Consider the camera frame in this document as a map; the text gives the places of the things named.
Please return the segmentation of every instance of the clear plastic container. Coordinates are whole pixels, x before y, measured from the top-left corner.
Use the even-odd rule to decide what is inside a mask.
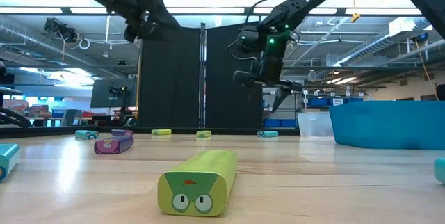
[[[302,137],[333,137],[329,112],[298,114],[298,126]]]

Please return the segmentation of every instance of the black backdrop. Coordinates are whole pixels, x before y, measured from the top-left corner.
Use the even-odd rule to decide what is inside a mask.
[[[235,60],[226,50],[240,27],[223,26],[207,31],[206,128],[262,128],[261,86],[247,89],[233,81],[233,73],[248,71],[251,63]]]
[[[200,30],[168,32],[170,41],[143,41],[141,127],[198,127]]]

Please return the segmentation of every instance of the computer monitor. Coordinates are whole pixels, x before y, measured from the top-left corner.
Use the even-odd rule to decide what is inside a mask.
[[[96,80],[92,87],[91,105],[92,109],[98,108],[116,108],[136,106],[136,89],[137,79],[102,79]],[[127,88],[126,103],[124,103],[124,95],[122,88]]]

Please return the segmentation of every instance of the wooden tabletop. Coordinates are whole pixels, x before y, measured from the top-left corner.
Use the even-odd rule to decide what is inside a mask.
[[[439,151],[365,150],[332,139],[136,134],[119,155],[97,155],[73,136],[1,140],[22,158],[0,184],[1,223],[444,223]],[[229,206],[219,218],[163,215],[159,175],[205,149],[238,153]]]

